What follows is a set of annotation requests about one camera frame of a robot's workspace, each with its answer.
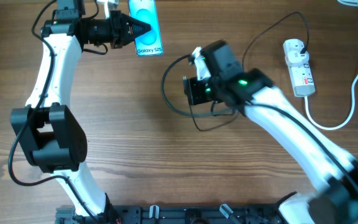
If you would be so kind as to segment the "blue Galaxy S25 smartphone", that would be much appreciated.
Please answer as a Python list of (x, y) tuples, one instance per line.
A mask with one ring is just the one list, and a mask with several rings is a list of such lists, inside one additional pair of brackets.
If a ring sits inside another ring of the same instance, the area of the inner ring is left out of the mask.
[(155, 0), (129, 0), (128, 6), (131, 17), (150, 26), (149, 31), (135, 39), (137, 55), (162, 55), (163, 44)]

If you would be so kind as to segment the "white power strip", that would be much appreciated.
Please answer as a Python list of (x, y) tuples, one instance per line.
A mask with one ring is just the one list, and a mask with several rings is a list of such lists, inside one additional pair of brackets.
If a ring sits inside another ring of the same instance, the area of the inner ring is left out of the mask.
[[(299, 39), (288, 39), (283, 43), (283, 50), (285, 56), (292, 50), (296, 50), (297, 52), (304, 54), (307, 52), (305, 51), (304, 53), (302, 53), (304, 47), (304, 43)], [(287, 65), (287, 67), (290, 74), (291, 85), (295, 97), (302, 98), (315, 93), (316, 89), (309, 61), (295, 66)]]

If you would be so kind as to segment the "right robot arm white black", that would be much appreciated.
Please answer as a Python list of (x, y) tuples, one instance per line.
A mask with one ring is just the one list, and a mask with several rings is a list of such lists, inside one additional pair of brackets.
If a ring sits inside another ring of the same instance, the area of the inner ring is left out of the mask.
[(195, 48), (188, 60), (196, 68), (183, 81), (190, 105), (225, 103), (264, 128), (306, 173), (314, 192), (279, 205), (287, 223), (358, 221), (358, 159), (319, 132), (263, 72), (243, 70), (225, 41)]

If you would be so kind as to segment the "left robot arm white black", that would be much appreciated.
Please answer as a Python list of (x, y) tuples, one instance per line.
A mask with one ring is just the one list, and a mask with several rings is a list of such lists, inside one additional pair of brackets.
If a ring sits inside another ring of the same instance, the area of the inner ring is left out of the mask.
[(73, 202), (58, 209), (58, 223), (120, 223), (122, 218), (86, 164), (86, 134), (70, 110), (76, 66), (90, 45), (120, 49), (151, 30), (151, 25), (105, 1), (105, 17), (87, 16), (83, 1), (57, 1), (57, 8), (35, 37), (43, 56), (34, 89), (23, 108), (11, 112), (12, 149), (56, 180)]

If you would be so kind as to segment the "white charger adapter plug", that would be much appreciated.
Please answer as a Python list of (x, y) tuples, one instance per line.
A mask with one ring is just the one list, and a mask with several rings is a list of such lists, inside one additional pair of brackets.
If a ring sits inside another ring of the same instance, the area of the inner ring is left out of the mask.
[(295, 66), (298, 64), (303, 64), (309, 61), (309, 54), (308, 52), (301, 54), (296, 50), (292, 50), (285, 56), (285, 61), (289, 66)]

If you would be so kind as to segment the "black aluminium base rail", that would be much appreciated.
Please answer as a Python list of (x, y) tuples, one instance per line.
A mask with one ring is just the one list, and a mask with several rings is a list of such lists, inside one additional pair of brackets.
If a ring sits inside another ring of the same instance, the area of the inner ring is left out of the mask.
[(110, 206), (107, 213), (100, 213), (93, 218), (77, 215), (74, 208), (58, 208), (56, 223), (120, 223), (120, 224), (284, 224), (286, 221), (279, 214), (278, 206), (273, 204), (253, 204), (229, 206), (225, 215), (220, 206), (212, 207), (162, 207), (153, 205)]

